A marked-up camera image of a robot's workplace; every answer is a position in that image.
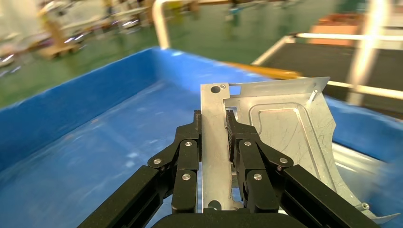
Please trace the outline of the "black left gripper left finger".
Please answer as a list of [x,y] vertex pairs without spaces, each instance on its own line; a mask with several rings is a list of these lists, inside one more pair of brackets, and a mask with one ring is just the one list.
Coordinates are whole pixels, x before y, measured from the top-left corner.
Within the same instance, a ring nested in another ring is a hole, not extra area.
[[163,198],[172,196],[173,214],[197,212],[198,170],[202,148],[202,114],[176,128],[174,141],[151,157],[148,166],[156,171],[155,185]]

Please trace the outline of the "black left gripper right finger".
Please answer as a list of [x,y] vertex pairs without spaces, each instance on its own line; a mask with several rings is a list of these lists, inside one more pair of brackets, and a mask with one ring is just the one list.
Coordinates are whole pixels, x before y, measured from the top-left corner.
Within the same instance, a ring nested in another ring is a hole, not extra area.
[[265,144],[256,128],[239,123],[232,110],[226,112],[230,162],[235,168],[243,207],[252,213],[277,213],[281,172],[293,160]]

